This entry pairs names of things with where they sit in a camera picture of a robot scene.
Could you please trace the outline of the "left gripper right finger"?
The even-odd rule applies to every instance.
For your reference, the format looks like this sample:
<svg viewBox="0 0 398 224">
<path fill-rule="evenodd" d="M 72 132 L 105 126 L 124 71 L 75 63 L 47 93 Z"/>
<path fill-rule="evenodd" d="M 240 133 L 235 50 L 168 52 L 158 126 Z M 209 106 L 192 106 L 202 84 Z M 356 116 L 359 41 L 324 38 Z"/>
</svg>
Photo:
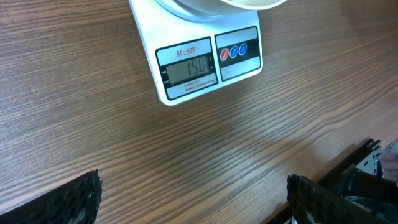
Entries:
<svg viewBox="0 0 398 224">
<path fill-rule="evenodd" d="M 391 223 L 301 175 L 288 176 L 287 190 L 297 223 Z"/>
</svg>

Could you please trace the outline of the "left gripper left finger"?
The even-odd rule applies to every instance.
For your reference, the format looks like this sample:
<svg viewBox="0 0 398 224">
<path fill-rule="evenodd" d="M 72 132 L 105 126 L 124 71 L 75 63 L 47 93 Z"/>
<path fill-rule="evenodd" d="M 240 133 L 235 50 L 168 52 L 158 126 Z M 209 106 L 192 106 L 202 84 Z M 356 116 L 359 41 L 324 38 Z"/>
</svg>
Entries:
<svg viewBox="0 0 398 224">
<path fill-rule="evenodd" d="M 102 195 L 98 170 L 91 170 L 46 194 L 1 215 L 1 223 L 93 224 Z"/>
</svg>

